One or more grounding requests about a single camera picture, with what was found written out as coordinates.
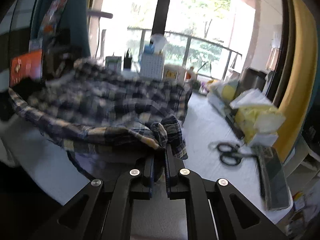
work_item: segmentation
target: white box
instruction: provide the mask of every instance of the white box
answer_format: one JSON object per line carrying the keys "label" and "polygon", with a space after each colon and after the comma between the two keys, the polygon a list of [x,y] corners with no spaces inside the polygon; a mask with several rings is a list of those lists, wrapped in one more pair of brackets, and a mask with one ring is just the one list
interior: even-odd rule
{"label": "white box", "polygon": [[247,145],[249,147],[252,147],[253,145],[271,147],[276,142],[278,137],[279,135],[277,133],[256,133]]}
{"label": "white box", "polygon": [[164,54],[142,53],[140,61],[140,77],[161,80],[164,68]]}
{"label": "white box", "polygon": [[106,57],[106,68],[113,70],[117,73],[121,73],[121,57],[107,56]]}

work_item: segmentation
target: metal screw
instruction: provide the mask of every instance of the metal screw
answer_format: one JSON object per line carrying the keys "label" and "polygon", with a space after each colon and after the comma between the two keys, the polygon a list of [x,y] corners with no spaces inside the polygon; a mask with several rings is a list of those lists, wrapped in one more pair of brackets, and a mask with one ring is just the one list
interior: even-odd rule
{"label": "metal screw", "polygon": [[219,179],[218,180],[218,183],[221,185],[221,186],[226,186],[228,185],[228,181],[226,179]]}
{"label": "metal screw", "polygon": [[100,186],[101,184],[101,180],[99,179],[94,179],[93,181],[91,181],[91,185],[94,187]]}
{"label": "metal screw", "polygon": [[188,175],[188,174],[190,174],[190,171],[189,171],[188,169],[181,169],[181,170],[180,170],[180,173],[181,173],[182,175]]}
{"label": "metal screw", "polygon": [[137,176],[139,174],[140,174],[140,171],[137,170],[137,169],[133,169],[133,170],[130,171],[130,175],[132,175],[132,176]]}

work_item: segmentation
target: table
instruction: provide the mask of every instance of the table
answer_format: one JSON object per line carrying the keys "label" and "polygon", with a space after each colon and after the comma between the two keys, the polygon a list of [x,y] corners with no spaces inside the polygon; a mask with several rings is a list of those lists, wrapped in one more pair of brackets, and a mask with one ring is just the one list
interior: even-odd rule
{"label": "table", "polygon": [[[277,223],[292,208],[266,211],[259,194],[259,175],[254,159],[246,158],[239,166],[228,167],[219,155],[208,149],[211,141],[233,141],[237,138],[225,120],[213,109],[205,97],[193,94],[182,132],[189,158],[186,168],[203,178],[229,180],[273,223]],[[31,123],[14,116],[1,126],[1,139],[30,177],[49,196],[64,205],[89,180],[80,174],[60,147],[45,139]],[[132,238],[187,239],[184,200],[167,198],[164,178],[154,186],[150,201],[135,200],[132,217]]]}

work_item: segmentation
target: cable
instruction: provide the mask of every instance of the cable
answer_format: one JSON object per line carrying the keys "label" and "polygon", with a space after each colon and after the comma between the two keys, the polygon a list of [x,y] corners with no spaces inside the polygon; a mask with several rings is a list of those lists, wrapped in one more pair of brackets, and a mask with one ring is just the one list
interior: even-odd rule
{"label": "cable", "polygon": [[97,45],[97,50],[96,50],[96,55],[95,55],[95,58],[97,58],[97,53],[98,53],[98,48],[99,48],[99,42],[100,42],[100,17],[98,19],[98,30],[99,30],[99,33],[98,33],[98,45]]}

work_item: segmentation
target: black pole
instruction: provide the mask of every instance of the black pole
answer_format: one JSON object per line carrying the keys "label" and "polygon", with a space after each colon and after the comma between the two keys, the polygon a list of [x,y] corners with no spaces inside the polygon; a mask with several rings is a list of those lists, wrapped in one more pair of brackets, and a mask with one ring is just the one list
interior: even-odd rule
{"label": "black pole", "polygon": [[170,0],[158,0],[151,34],[164,34]]}

